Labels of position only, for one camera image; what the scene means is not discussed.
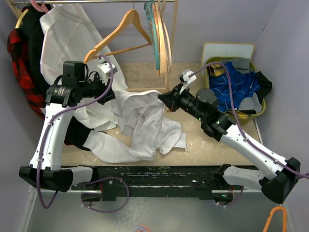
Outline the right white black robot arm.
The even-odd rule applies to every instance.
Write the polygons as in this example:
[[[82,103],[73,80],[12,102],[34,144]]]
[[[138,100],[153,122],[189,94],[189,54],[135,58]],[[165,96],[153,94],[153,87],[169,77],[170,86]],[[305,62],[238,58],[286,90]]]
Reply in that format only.
[[[227,145],[249,160],[257,169],[222,165],[215,173],[215,185],[226,189],[230,185],[260,190],[269,200],[281,204],[299,178],[300,162],[280,156],[246,134],[236,122],[218,110],[219,101],[211,89],[202,88],[196,95],[182,84],[158,99],[171,111],[182,109],[201,122],[206,135]]]

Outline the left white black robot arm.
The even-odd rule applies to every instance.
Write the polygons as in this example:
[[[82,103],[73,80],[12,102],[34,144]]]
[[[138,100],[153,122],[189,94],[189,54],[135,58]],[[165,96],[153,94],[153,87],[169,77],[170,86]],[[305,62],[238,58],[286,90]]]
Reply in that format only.
[[[103,62],[102,74],[89,76],[88,66],[81,61],[66,61],[63,74],[46,92],[45,119],[35,154],[28,166],[22,166],[19,176],[37,189],[66,192],[71,186],[83,184],[88,189],[99,185],[94,169],[86,166],[61,167],[62,146],[77,104],[84,98],[105,104],[115,98],[112,90],[117,67]]]

